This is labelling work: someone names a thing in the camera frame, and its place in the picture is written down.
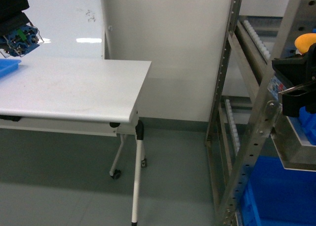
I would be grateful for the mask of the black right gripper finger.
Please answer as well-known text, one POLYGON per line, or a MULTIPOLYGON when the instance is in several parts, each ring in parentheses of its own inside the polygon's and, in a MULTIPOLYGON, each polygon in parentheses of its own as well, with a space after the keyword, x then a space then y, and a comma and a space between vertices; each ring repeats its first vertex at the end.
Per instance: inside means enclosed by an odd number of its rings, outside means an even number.
POLYGON ((305 108, 310 114, 316 113, 316 82, 310 81, 278 93, 282 104, 282 114, 289 117, 299 117, 300 108, 305 108))
POLYGON ((272 60, 276 77, 286 88, 316 80, 316 44, 303 55, 272 60))

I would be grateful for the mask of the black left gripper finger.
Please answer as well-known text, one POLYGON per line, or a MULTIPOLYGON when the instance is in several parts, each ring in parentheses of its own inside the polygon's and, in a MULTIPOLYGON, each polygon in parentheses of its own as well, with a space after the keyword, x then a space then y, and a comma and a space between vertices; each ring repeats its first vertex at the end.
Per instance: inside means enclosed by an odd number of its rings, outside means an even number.
POLYGON ((6 36, 30 23, 23 12, 29 7, 28 0, 0 0, 0 35, 6 36))

